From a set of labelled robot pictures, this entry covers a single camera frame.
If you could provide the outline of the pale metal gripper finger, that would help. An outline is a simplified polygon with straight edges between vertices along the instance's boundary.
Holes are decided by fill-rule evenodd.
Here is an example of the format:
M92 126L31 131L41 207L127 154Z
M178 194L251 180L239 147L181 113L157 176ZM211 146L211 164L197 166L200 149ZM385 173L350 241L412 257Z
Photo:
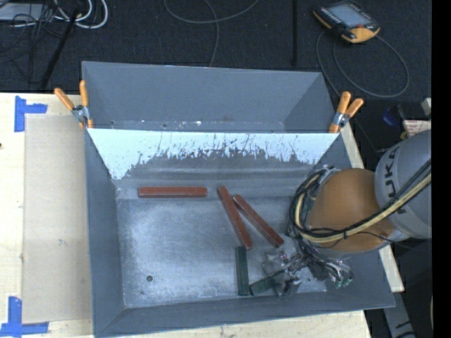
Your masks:
M283 249L266 251L261 264L264 272L280 272L289 270L295 259L295 253Z
M302 278L297 276L283 275L279 279L277 287L278 296L292 296L297 293L299 286L302 284Z

